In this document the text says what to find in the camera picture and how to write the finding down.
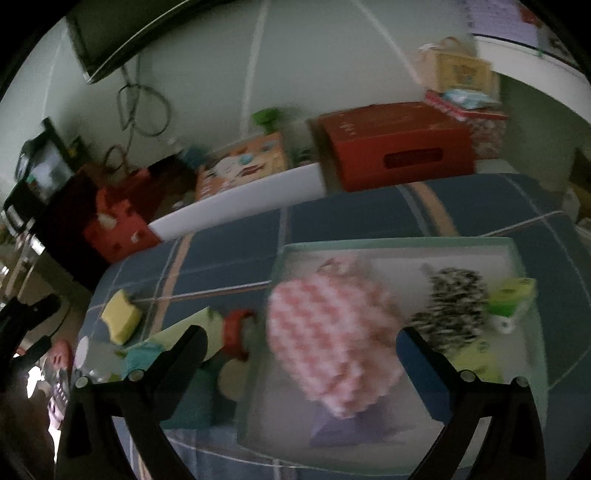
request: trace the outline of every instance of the white shelf edge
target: white shelf edge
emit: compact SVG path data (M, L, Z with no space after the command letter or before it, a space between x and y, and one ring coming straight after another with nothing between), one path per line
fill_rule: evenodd
M538 51L497 38L475 37L480 58L493 71L506 75L551 96L591 124L591 85L570 65Z

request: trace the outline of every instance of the television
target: television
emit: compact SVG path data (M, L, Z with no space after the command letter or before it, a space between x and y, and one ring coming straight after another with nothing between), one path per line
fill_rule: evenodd
M82 0L66 22L86 81L96 83L171 28L232 1Z

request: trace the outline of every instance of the plaid tablecloth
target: plaid tablecloth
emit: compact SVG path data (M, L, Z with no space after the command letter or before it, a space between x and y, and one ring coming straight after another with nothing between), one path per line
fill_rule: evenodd
M551 388L548 478L566 478L591 442L591 257L568 217L526 176L480 174L341 194L161 244L107 270L80 335L109 339L99 317L120 288L144 312L132 344L207 306L221 314L263 312L273 262L286 244L437 235L511 237L537 279ZM149 478L122 422L118 432L138 477ZM231 426L167 436L198 479L354 478L254 455L235 444Z

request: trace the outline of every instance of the black and white fuzzy cloth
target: black and white fuzzy cloth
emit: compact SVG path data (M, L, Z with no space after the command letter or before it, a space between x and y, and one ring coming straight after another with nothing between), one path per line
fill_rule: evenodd
M431 303L412 316L415 327L437 352L446 353L471 343L482 333L486 286L473 270L444 268L430 278Z

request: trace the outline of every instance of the screw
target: screw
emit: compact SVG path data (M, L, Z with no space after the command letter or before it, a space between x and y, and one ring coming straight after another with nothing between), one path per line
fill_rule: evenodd
M86 377L80 377L78 380L76 380L76 383L75 383L76 388L84 388L87 385L88 385L88 378L86 378Z
M527 388L530 386L530 383L527 381L527 378L525 377L517 377L515 379L515 382L517 383L517 385L523 388Z
M127 378L130 382L139 382L144 377L144 371L140 369L132 370Z
M472 383L476 380L476 375L470 370L463 370L462 373L460 373L460 378L464 382Z

